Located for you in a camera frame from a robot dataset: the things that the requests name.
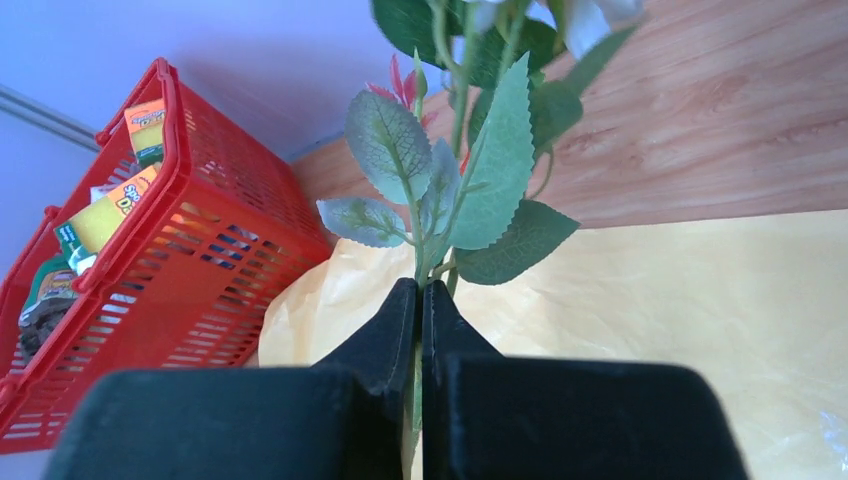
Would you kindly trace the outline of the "orange wrapping paper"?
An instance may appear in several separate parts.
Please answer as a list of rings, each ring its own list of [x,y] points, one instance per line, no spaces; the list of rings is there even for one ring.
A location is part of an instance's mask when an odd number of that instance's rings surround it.
[[[506,354],[698,371],[756,479],[847,475],[843,210],[581,230],[455,301]]]

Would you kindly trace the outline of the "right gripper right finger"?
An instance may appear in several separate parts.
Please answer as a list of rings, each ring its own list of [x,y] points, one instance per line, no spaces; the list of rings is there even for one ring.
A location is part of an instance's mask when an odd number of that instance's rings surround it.
[[[744,479],[724,410],[680,365],[510,357],[444,283],[422,303],[427,479]]]

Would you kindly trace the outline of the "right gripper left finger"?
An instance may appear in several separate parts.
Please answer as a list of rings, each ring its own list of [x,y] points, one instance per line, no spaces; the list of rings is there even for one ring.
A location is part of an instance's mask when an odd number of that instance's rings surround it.
[[[61,433],[48,479],[407,479],[416,283],[316,364],[125,370]]]

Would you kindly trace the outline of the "pale pink rose stem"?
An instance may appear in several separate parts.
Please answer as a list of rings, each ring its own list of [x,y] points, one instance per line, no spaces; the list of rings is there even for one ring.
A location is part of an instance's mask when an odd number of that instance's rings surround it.
[[[640,1],[550,1],[552,24],[526,1],[375,1],[390,43],[449,77],[449,138],[431,141],[421,70],[351,101],[347,145],[377,198],[317,202],[324,226],[372,248],[409,245],[414,273],[334,349],[368,392],[348,474],[406,479],[422,430],[421,310],[426,289],[459,279],[502,284],[576,229],[527,191],[538,159],[582,117],[581,95],[638,29]]]

